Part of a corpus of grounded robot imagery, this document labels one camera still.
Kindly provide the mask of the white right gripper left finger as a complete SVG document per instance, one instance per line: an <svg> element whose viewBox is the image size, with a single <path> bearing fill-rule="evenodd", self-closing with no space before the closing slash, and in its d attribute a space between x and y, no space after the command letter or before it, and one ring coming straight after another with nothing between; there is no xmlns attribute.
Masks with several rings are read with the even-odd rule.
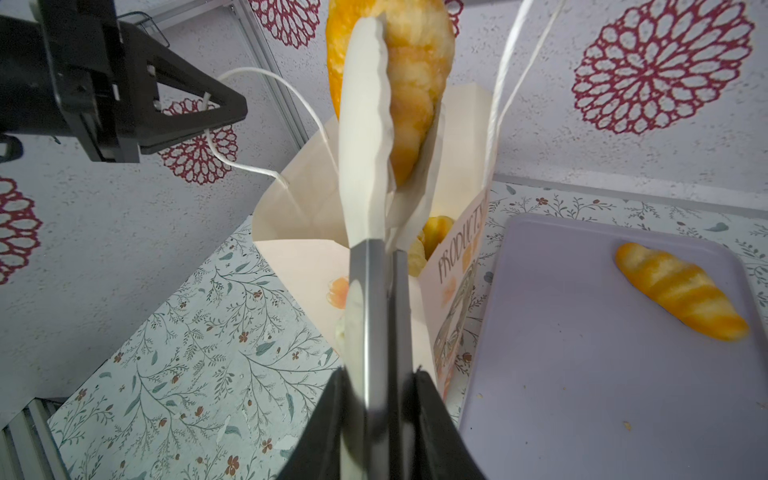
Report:
<svg viewBox="0 0 768 480"><path fill-rule="evenodd" d="M389 314L385 209L393 145L383 16L359 19L345 56L339 194L350 246L342 368L333 372L279 476L387 479Z"/></svg>

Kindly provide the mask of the lilac plastic tray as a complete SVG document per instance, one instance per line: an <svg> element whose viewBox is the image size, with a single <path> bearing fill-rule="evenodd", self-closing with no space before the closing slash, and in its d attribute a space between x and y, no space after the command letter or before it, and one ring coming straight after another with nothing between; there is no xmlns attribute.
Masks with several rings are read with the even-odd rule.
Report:
<svg viewBox="0 0 768 480"><path fill-rule="evenodd" d="M749 323L694 332L614 263L702 267ZM706 240L542 215L506 225L460 433L488 479L763 479L767 338L740 259Z"/></svg>

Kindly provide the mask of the croissant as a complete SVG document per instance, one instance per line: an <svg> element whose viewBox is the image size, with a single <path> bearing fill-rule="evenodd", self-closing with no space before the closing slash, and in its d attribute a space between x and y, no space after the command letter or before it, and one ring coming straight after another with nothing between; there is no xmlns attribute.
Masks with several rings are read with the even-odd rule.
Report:
<svg viewBox="0 0 768 480"><path fill-rule="evenodd" d="M739 341L747 321L699 266L661 250L624 243L615 264L628 282L692 330L721 341Z"/></svg>

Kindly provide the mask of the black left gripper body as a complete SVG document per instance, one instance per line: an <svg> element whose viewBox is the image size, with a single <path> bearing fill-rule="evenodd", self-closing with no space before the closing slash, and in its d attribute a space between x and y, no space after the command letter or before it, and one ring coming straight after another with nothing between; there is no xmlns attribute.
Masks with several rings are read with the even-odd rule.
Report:
<svg viewBox="0 0 768 480"><path fill-rule="evenodd" d="M127 58L141 29L110 1L33 1L1 18L1 159L23 135L74 137L94 162L136 163Z"/></svg>

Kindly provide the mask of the small bread roll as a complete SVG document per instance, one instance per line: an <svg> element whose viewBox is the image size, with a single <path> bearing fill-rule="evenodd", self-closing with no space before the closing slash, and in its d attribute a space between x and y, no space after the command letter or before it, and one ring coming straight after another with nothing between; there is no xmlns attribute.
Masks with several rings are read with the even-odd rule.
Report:
<svg viewBox="0 0 768 480"><path fill-rule="evenodd" d="M418 277L426 266L425 248L420 238L411 243L407 252L407 263L408 274L412 277Z"/></svg>

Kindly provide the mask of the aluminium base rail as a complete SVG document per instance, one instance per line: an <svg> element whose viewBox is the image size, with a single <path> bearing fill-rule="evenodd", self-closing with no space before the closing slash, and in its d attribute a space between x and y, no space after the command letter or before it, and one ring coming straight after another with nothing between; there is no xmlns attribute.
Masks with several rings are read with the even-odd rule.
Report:
<svg viewBox="0 0 768 480"><path fill-rule="evenodd" d="M70 478L48 425L62 405L34 398L2 429L2 479Z"/></svg>

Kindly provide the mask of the cream paper bread bag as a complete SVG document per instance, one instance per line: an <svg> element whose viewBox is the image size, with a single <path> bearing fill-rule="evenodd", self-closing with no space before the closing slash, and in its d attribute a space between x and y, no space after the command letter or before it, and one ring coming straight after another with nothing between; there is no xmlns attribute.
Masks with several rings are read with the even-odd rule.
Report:
<svg viewBox="0 0 768 480"><path fill-rule="evenodd" d="M445 393L477 271L523 2L492 91L449 86L453 26L440 1L335 1L326 29L336 115L273 176L252 239L354 368L364 286L407 260L400 352Z"/></svg>

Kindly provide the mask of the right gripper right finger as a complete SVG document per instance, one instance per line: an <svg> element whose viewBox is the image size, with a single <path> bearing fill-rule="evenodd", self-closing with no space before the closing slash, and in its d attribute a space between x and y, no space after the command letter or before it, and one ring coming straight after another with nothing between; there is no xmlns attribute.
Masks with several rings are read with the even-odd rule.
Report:
<svg viewBox="0 0 768 480"><path fill-rule="evenodd" d="M449 285L455 268L441 270L431 261L428 273L411 277L407 267L406 252L432 211L466 218L486 194L486 110L448 107L444 113L445 139L429 131L414 171L395 189L387 212L392 254L388 427L394 479L483 476L444 405L447 369L433 358L437 316L446 303L437 289Z"/></svg>

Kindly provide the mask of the striped bread roll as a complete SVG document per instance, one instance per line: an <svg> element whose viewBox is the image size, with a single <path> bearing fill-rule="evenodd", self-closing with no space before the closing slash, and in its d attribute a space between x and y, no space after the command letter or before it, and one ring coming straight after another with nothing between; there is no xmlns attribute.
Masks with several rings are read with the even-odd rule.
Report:
<svg viewBox="0 0 768 480"><path fill-rule="evenodd" d="M455 35L446 5L439 0L331 1L326 23L330 98L340 112L349 38L361 18L386 18L387 75L394 142L390 164L396 184L410 177L435 119L450 75Z"/></svg>

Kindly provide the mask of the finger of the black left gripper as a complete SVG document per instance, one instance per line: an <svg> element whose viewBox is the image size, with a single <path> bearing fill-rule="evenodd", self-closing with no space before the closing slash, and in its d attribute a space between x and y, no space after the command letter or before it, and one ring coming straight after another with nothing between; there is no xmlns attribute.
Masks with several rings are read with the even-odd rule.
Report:
<svg viewBox="0 0 768 480"><path fill-rule="evenodd" d="M143 29L119 24L118 136L158 153L245 119L245 97L183 59Z"/></svg>

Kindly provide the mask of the round orange bun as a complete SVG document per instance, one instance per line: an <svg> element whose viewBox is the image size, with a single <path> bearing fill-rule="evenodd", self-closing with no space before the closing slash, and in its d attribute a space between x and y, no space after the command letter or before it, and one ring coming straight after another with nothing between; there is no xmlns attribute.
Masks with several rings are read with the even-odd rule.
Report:
<svg viewBox="0 0 768 480"><path fill-rule="evenodd" d="M426 259L432 256L437 246L447 237L454 223L455 220L448 216L435 216L427 220L421 233L418 235L418 239L424 247Z"/></svg>

